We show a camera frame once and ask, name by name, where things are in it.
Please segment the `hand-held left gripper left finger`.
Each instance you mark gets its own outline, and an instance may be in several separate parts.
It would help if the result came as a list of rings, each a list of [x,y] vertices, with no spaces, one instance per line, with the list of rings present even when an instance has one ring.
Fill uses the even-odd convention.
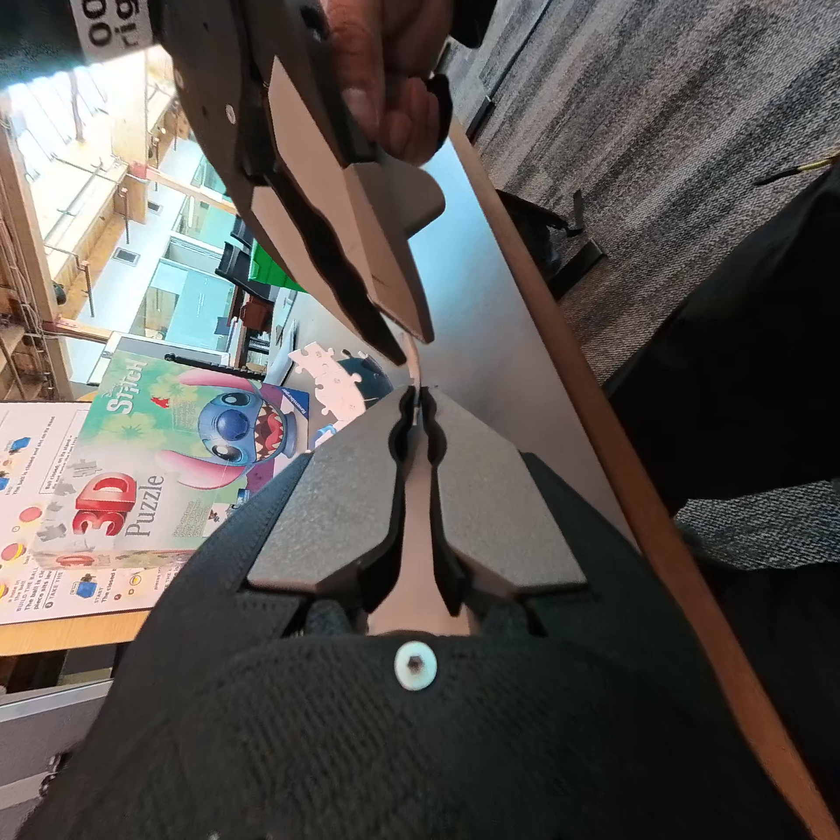
[[[257,590],[372,614],[401,570],[417,390],[394,391],[307,458],[247,575]]]

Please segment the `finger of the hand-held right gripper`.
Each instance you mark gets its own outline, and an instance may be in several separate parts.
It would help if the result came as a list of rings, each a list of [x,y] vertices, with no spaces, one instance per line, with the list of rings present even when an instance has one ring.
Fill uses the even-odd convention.
[[[344,257],[329,223],[294,186],[280,187],[301,215],[294,216],[286,207],[275,184],[256,186],[250,212],[266,239],[264,249],[346,329],[395,365],[405,364],[404,351],[369,299],[359,271]]]
[[[399,161],[353,131],[350,152],[369,160],[341,157],[338,129],[347,126],[338,111],[331,122],[319,91],[314,106],[326,122],[324,133],[295,81],[275,57],[267,89],[267,111],[280,169],[276,191],[294,216],[291,197],[281,184],[294,186],[331,226],[344,257],[359,271],[369,299],[389,318],[423,343],[434,341],[434,326],[410,237],[436,218],[436,181],[422,168]]]

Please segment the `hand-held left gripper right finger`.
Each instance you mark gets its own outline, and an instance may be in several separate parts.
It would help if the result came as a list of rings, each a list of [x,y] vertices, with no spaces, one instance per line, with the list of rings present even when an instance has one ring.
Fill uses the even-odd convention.
[[[421,390],[421,415],[434,578],[450,615],[584,589],[585,573],[517,447],[436,388]]]

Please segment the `partly built white puzzle ball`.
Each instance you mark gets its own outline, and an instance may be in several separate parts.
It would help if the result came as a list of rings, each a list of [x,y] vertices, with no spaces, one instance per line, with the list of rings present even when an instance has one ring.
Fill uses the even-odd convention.
[[[313,379],[314,395],[323,413],[332,414],[337,426],[360,417],[394,390],[376,359],[361,351],[335,355],[332,349],[310,343],[291,351],[289,359],[297,373]]]

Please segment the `cartoon puzzle box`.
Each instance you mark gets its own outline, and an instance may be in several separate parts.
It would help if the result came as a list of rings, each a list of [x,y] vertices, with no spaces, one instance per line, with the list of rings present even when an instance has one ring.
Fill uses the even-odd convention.
[[[30,554],[52,571],[183,564],[309,442],[310,395],[116,350]]]

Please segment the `person's right hand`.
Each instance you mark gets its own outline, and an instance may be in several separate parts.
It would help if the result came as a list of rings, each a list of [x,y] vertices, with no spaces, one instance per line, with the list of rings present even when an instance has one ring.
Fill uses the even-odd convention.
[[[391,157],[423,165],[441,119],[426,87],[454,16],[450,1],[321,2],[346,108],[363,136]]]

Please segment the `green board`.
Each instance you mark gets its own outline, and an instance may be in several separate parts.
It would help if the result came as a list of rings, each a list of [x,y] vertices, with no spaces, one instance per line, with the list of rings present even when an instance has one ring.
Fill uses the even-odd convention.
[[[288,289],[289,291],[306,292],[302,286],[294,281],[294,279],[292,279],[288,273],[286,273],[286,271],[270,257],[266,250],[256,240],[253,242],[251,247],[248,279],[265,286]]]

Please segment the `black office chair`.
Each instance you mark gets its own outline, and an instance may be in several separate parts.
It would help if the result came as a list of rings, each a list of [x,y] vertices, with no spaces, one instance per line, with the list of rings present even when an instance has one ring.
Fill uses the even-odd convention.
[[[582,189],[578,188],[572,195],[572,218],[563,217],[501,189],[497,189],[497,195],[554,300],[560,301],[595,266],[607,259],[603,247],[591,237],[588,237],[569,258],[562,257],[554,247],[552,232],[561,232],[567,239],[586,234],[585,199]]]

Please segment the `round wooden table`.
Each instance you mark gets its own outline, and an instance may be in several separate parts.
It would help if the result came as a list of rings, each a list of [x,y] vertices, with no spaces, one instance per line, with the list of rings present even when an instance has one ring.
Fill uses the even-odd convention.
[[[149,614],[150,611],[132,611],[2,625],[1,656],[129,643]]]

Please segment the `printed instruction sheet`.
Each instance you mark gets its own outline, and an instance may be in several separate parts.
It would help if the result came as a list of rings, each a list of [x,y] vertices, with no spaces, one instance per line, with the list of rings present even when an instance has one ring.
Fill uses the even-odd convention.
[[[70,535],[78,491],[97,474],[91,458],[74,453],[89,410],[84,402],[2,402],[3,626],[151,609],[188,558],[113,569],[72,552],[68,565],[39,564],[37,550]]]

